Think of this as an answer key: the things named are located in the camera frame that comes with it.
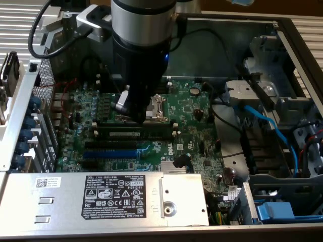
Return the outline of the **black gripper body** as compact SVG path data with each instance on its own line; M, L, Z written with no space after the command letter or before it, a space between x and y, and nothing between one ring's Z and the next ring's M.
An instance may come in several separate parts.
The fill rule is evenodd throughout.
M114 64L133 95L152 96L169 63L170 40L152 46L137 46L113 38Z

